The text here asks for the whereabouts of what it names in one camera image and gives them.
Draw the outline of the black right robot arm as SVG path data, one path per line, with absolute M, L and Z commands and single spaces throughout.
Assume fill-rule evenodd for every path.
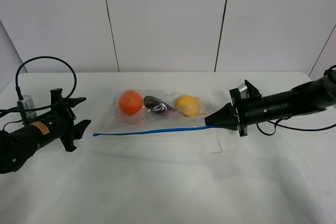
M 263 97 L 249 81 L 229 91 L 231 103 L 205 118 L 205 125 L 238 131 L 247 135 L 247 126 L 269 122 L 275 127 L 294 116 L 325 111 L 335 105 L 335 66 L 316 81 L 306 82 L 281 92 Z

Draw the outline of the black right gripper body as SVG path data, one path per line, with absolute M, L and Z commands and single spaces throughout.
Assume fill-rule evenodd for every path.
M 259 90 L 248 80 L 245 80 L 244 84 L 248 86 L 249 98 L 241 99 L 238 88 L 231 89 L 229 91 L 232 100 L 232 106 L 234 108 L 234 117 L 240 137 L 247 136 L 247 106 L 254 101 L 259 101 L 262 97 Z

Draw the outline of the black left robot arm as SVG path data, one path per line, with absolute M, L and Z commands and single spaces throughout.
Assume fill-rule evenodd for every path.
M 82 138 L 90 120 L 74 124 L 72 108 L 85 97 L 62 99 L 62 89 L 50 91 L 51 102 L 58 103 L 49 112 L 33 119 L 23 116 L 24 127 L 11 133 L 1 130 L 1 174 L 18 171 L 37 150 L 60 139 L 65 151 L 73 152 L 74 140 Z

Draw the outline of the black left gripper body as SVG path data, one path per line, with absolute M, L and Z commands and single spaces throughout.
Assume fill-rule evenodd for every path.
M 62 89 L 50 91 L 51 103 L 54 105 L 49 112 L 36 117 L 31 125 L 37 128 L 41 136 L 36 140 L 40 149 L 56 139 L 60 139 L 65 151 L 73 152 L 76 147 L 74 141 L 74 114 L 62 97 Z

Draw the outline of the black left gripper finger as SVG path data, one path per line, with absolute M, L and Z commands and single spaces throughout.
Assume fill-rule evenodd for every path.
M 86 130 L 86 128 L 91 123 L 91 120 L 83 120 L 78 124 L 74 125 L 73 128 L 73 137 L 75 140 L 80 140 Z
M 84 102 L 86 100 L 85 97 L 78 97 L 78 98 L 68 98 L 67 99 L 67 107 L 74 108 L 79 103 Z

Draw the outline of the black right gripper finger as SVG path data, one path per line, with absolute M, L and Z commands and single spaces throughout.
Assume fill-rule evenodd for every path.
M 204 120 L 205 123 L 233 123 L 234 112 L 232 104 L 227 103 L 215 113 L 207 116 Z
M 229 123 L 229 124 L 208 124 L 207 126 L 209 127 L 213 127 L 213 128 L 219 128 L 219 129 L 227 129 L 227 130 L 231 130 L 231 131 L 237 131 L 238 127 L 236 125 L 236 123 Z

